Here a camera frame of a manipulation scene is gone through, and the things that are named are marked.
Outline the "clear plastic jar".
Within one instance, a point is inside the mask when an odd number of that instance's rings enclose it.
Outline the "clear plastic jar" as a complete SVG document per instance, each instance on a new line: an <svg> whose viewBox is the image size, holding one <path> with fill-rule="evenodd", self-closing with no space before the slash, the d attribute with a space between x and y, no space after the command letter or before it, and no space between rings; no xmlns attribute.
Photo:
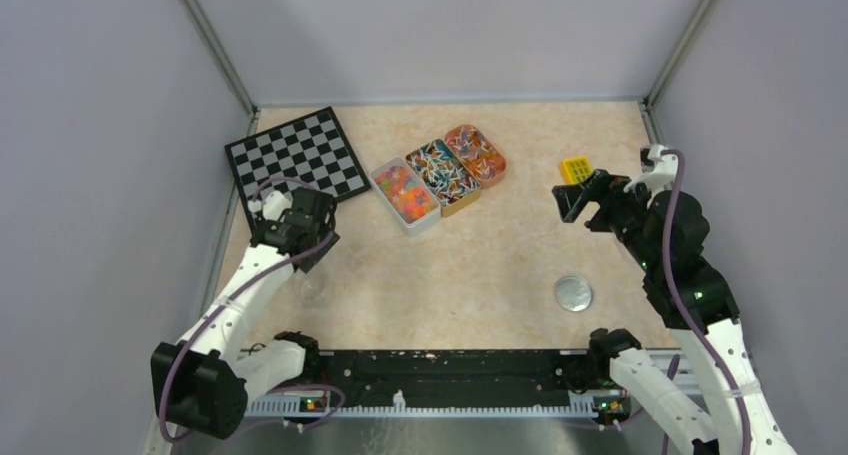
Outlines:
<svg viewBox="0 0 848 455"><path fill-rule="evenodd" d="M329 276L326 271L316 267L309 272L299 271L297 276L297 300L309 308L323 306L329 293Z"/></svg>

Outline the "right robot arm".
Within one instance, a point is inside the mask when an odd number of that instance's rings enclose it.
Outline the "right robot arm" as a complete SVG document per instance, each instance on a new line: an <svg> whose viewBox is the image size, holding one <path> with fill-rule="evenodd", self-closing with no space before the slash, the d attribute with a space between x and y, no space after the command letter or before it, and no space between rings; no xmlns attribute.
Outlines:
<svg viewBox="0 0 848 455"><path fill-rule="evenodd" d="M591 202L592 232L611 233L643 270L642 288L680 345L705 402L697 405L625 329L590 336L586 372L600 387L634 396L682 454L792 454L744 341L728 281L703 255L710 226L680 174L635 180L594 171L552 194L565 223Z"/></svg>

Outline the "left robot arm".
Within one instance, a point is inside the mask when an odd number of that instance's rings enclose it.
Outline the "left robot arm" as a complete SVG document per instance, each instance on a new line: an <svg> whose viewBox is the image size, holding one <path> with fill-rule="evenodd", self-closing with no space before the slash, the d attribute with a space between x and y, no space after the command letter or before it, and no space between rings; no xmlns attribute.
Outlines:
<svg viewBox="0 0 848 455"><path fill-rule="evenodd" d="M158 428L169 443L192 433L227 439L258 398L286 381L303 389L319 379L318 343L300 333L283 332L256 355L240 353L275 293L338 242L336 200L304 186L259 195L249 206L258 220L235 273L177 342L151 355Z"/></svg>

